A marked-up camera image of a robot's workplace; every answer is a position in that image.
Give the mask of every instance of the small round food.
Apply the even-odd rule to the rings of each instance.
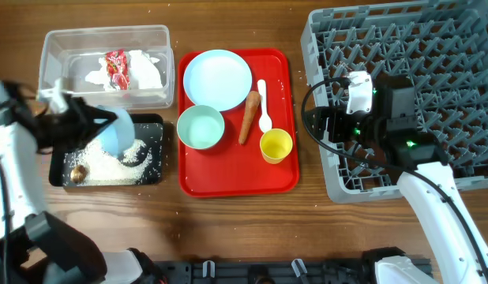
[[[77,165],[73,168],[72,172],[70,172],[70,180],[75,184],[81,183],[84,178],[86,178],[87,174],[88,171],[86,168],[82,165]]]

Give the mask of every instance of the gray dish rack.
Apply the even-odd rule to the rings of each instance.
[[[351,70],[407,74],[418,127],[439,139],[460,190],[488,188],[488,0],[417,1],[317,9],[301,38],[308,83]],[[316,106],[347,104],[337,83]],[[354,144],[332,144],[352,153]],[[374,155],[372,149],[357,149]],[[401,197],[383,169],[369,170],[320,147],[329,197],[352,203]]]

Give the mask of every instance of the carrot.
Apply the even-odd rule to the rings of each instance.
[[[246,142],[247,134],[251,128],[254,114],[256,114],[258,106],[260,105],[260,94],[256,91],[251,91],[246,99],[246,111],[242,119],[241,132],[238,135],[238,142],[243,145]]]

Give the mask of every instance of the red tray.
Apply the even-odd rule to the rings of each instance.
[[[193,150],[178,142],[179,184],[190,196],[219,197],[287,192],[298,182],[298,152],[295,119],[291,103],[290,76],[286,56],[275,49],[232,50],[251,68],[252,90],[257,81],[267,82],[268,115],[272,127],[288,131],[293,138],[293,150],[276,165],[263,160],[258,126],[261,110],[258,108],[246,144],[238,143],[238,134],[244,116],[245,102],[221,114],[225,119],[225,132],[221,140],[208,150]],[[184,56],[179,62],[178,110],[179,115],[193,103],[186,96],[183,78],[186,67],[201,51]]]

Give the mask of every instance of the red food package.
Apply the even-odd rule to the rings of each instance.
[[[111,51],[105,54],[107,62],[107,74],[114,85],[118,85],[121,90],[128,90],[130,78],[128,78],[128,65],[124,50]]]

